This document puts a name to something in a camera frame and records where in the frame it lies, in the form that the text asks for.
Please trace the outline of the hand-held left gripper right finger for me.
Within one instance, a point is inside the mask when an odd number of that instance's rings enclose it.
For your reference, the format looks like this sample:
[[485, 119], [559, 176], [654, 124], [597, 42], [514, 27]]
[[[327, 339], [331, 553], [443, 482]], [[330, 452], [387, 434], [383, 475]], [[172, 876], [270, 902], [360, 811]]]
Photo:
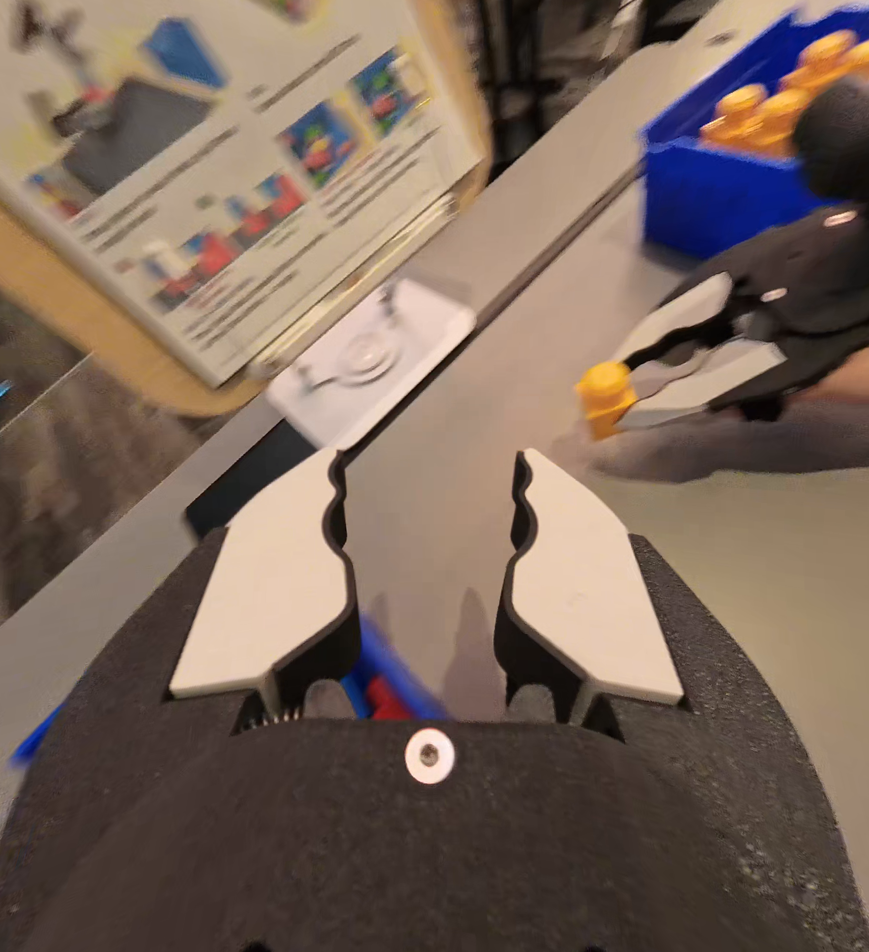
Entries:
[[533, 448], [512, 500], [493, 630], [507, 719], [582, 725], [603, 698], [677, 708], [686, 691], [624, 523]]

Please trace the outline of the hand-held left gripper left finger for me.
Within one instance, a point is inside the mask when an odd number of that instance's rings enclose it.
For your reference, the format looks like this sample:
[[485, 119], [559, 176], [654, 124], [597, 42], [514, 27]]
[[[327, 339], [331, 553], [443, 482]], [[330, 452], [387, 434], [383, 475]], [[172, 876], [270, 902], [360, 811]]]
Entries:
[[346, 493], [343, 455], [324, 448], [230, 520], [171, 699], [255, 693], [272, 720], [357, 715], [343, 684], [361, 653]]

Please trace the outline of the white stand base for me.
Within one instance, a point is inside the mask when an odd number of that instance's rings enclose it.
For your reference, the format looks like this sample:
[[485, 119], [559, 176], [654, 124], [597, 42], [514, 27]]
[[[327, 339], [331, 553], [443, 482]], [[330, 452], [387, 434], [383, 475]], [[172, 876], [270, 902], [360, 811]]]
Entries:
[[280, 370], [268, 404], [311, 446], [360, 443], [473, 334], [465, 303], [398, 279], [342, 317]]

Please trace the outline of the red mega block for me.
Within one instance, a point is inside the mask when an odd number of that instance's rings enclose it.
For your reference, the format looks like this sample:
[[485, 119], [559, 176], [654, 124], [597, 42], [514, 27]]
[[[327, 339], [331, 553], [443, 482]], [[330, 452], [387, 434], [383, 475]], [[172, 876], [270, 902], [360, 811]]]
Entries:
[[383, 675], [376, 674], [369, 680], [364, 695], [371, 720], [412, 720], [411, 711]]

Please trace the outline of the wooden instruction board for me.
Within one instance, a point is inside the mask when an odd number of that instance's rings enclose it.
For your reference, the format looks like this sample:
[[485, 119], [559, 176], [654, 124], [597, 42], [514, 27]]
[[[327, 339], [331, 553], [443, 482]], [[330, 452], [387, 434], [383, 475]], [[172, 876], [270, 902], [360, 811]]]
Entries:
[[0, 292], [244, 406], [484, 189], [459, 2], [0, 2]]

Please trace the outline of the blue plastic bin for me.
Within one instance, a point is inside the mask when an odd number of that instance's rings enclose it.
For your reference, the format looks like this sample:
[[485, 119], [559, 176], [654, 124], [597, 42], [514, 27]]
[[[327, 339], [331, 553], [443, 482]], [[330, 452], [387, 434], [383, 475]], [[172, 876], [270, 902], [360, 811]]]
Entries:
[[796, 160], [709, 149], [699, 134], [727, 93], [754, 84], [775, 92], [799, 53], [834, 30], [869, 40], [869, 6], [839, 6], [813, 21], [787, 13], [642, 128], [646, 242], [708, 259], [829, 203], [808, 188]]
[[[350, 673], [341, 680], [342, 688], [356, 718], [370, 720], [369, 706], [364, 691], [369, 680], [376, 674], [383, 675], [411, 711], [412, 720], [447, 720], [449, 715], [439, 698], [416, 677], [401, 656], [391, 645], [386, 634], [367, 614], [360, 616], [361, 652]], [[24, 769], [34, 760], [39, 747], [50, 730], [64, 702], [59, 704], [21, 743], [14, 749], [9, 765]], [[250, 699], [250, 706], [237, 717], [234, 733], [247, 732], [264, 724], [275, 722], [261, 707], [261, 701]]]

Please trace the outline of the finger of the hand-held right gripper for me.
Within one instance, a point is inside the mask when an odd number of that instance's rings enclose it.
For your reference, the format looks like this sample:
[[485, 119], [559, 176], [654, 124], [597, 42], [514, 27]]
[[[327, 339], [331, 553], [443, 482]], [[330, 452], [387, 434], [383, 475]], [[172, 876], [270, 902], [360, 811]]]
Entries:
[[732, 290], [730, 276], [720, 272], [659, 306], [631, 329], [616, 351], [616, 362], [638, 368], [683, 342], [696, 341], [699, 329], [722, 313]]
[[666, 379], [648, 381], [654, 391], [638, 398], [622, 417], [622, 431], [651, 429], [710, 411], [714, 400], [785, 363], [774, 343], [739, 339], [673, 367]]

